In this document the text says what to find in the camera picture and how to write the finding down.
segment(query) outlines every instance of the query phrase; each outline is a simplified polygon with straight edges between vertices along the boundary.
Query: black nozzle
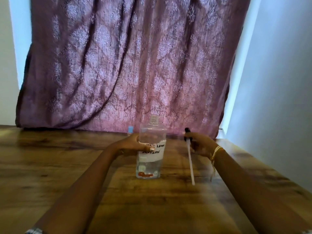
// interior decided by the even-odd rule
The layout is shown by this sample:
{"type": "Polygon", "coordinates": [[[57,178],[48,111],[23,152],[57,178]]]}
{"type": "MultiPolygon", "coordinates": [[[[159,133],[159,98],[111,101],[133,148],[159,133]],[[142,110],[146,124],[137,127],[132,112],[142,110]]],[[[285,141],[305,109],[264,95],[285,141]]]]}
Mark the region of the black nozzle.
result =
{"type": "Polygon", "coordinates": [[[184,130],[185,130],[185,132],[191,132],[191,130],[188,127],[186,127],[184,130]]]}

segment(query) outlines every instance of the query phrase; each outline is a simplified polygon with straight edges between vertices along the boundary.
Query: purple curtain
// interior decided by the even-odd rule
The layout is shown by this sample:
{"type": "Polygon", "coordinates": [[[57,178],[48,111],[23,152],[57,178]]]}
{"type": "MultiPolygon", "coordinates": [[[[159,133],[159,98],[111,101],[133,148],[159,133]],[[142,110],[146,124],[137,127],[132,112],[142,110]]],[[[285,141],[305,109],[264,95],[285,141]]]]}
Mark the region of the purple curtain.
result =
{"type": "Polygon", "coordinates": [[[31,0],[19,127],[215,137],[250,0],[31,0]]]}

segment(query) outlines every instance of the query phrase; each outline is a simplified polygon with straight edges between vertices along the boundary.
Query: person's left hand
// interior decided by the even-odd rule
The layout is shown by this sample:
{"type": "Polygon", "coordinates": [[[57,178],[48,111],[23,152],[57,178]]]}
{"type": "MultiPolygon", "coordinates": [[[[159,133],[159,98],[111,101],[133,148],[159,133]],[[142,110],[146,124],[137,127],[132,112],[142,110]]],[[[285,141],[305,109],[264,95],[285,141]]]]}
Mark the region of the person's left hand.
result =
{"type": "Polygon", "coordinates": [[[115,142],[115,145],[122,150],[130,149],[143,152],[153,152],[155,150],[153,146],[138,142],[138,136],[138,133],[134,133],[131,136],[115,142]]]}

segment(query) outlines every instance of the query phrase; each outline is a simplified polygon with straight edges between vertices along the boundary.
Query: bottle label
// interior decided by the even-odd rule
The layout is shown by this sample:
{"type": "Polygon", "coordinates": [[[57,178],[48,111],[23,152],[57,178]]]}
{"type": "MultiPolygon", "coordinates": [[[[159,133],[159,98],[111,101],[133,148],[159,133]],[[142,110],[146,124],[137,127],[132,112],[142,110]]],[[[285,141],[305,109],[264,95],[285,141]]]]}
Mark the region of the bottle label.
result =
{"type": "Polygon", "coordinates": [[[151,145],[155,148],[155,151],[153,152],[138,152],[138,161],[139,162],[155,162],[159,161],[163,158],[163,152],[165,150],[166,146],[166,140],[162,140],[159,143],[156,144],[148,144],[148,143],[143,143],[147,145],[151,145]]]}

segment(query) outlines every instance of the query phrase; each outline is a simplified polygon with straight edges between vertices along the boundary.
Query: wood grain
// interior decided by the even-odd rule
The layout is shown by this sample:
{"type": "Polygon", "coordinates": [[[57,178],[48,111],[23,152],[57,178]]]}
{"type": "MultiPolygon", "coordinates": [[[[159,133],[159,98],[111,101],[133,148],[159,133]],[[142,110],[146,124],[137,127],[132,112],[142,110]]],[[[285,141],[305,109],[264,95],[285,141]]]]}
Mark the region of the wood grain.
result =
{"type": "MultiPolygon", "coordinates": [[[[124,136],[0,128],[1,233],[23,233],[32,227],[103,148],[124,136]]],[[[218,143],[255,180],[312,224],[309,192],[229,141],[218,143]]],[[[195,186],[183,140],[167,140],[159,179],[137,179],[136,157],[118,157],[88,233],[256,233],[222,179],[217,175],[209,181],[209,160],[196,154],[192,159],[195,186]]]]}

